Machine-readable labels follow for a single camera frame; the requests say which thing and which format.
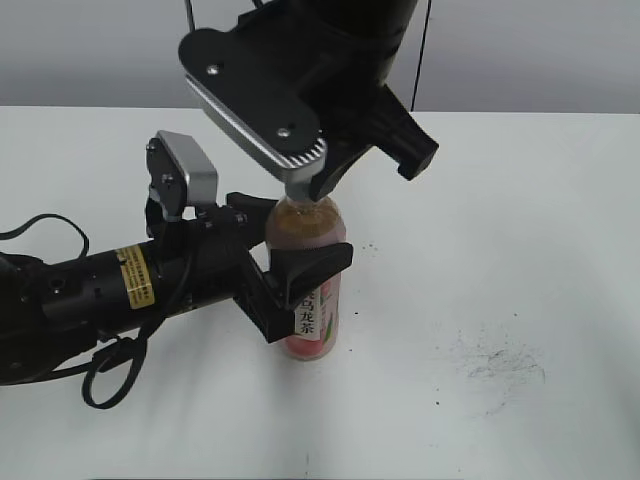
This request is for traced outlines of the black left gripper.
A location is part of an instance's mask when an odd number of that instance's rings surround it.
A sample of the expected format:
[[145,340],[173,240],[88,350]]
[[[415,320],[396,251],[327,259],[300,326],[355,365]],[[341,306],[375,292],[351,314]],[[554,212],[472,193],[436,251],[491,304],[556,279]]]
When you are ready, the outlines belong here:
[[222,206],[197,209],[192,220],[147,226],[146,259],[153,267],[159,312],[143,327],[153,335],[175,315],[232,299],[267,342],[291,334],[291,310],[324,282],[349,268],[354,248],[340,242],[301,250],[273,249],[264,273],[251,249],[265,241],[277,205],[232,192]]

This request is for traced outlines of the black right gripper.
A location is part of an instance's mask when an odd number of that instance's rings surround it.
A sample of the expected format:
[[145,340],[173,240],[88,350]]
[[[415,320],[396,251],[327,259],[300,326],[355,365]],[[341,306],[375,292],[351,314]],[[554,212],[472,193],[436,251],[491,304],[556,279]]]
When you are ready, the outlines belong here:
[[329,143],[308,188],[313,201],[329,195],[371,144],[409,181],[435,156],[439,144],[386,85],[404,33],[402,9],[253,9],[239,16],[234,38],[315,112],[325,134],[365,142]]

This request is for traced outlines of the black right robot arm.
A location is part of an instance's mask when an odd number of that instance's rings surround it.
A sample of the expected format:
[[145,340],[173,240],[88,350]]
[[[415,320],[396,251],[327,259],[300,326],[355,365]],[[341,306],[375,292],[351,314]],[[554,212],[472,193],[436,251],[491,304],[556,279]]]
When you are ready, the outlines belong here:
[[407,180],[439,145],[387,84],[413,1],[270,1],[238,18],[233,34],[318,116],[328,144],[323,170],[307,189],[331,193],[371,148]]

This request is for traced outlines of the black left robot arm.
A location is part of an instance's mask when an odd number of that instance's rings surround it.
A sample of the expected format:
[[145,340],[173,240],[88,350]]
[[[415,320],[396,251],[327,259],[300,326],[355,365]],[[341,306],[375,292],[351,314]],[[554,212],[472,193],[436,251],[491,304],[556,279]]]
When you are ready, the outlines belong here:
[[233,300],[268,342],[290,336],[295,309],[347,269],[349,243],[274,250],[262,270],[252,249],[265,239],[274,202],[232,193],[191,220],[167,221],[147,205],[146,242],[48,264],[1,258],[1,381],[58,375],[99,343],[108,361],[129,360],[168,318]]

